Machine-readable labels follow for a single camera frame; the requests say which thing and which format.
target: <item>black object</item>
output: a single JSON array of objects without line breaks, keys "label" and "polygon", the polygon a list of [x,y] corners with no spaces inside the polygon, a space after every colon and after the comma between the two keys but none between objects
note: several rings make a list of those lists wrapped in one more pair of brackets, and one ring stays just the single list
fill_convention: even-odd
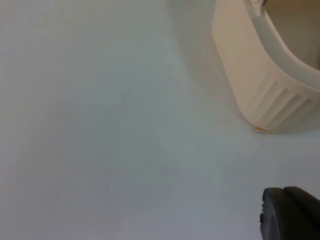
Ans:
[{"label": "black object", "polygon": [[298,187],[263,192],[263,240],[320,240],[320,200]]}]

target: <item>white plastic container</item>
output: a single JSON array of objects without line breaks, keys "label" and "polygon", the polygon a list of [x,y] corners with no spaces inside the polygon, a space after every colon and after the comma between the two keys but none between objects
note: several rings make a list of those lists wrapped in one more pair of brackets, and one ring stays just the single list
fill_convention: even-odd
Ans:
[{"label": "white plastic container", "polygon": [[216,0],[212,34],[250,123],[288,132],[320,109],[319,0]]}]

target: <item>white tabletop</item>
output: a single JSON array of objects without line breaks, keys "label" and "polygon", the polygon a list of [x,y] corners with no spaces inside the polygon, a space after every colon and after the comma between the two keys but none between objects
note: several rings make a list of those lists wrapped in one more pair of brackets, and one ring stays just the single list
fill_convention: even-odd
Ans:
[{"label": "white tabletop", "polygon": [[252,132],[214,5],[0,2],[1,240],[258,240],[264,188],[320,197],[320,131]]}]

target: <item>black plastic device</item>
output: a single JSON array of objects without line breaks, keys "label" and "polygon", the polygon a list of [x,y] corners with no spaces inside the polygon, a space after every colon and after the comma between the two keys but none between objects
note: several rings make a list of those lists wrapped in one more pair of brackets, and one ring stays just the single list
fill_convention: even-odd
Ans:
[{"label": "black plastic device", "polygon": [[266,188],[262,200],[263,240],[320,240],[320,200],[294,186]]}]

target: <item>white surface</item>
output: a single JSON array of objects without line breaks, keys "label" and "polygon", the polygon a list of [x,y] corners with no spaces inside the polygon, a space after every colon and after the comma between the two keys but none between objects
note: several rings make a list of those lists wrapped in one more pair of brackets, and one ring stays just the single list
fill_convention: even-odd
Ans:
[{"label": "white surface", "polygon": [[320,197],[320,131],[251,132],[214,0],[0,3],[0,239],[257,240],[265,187]]}]

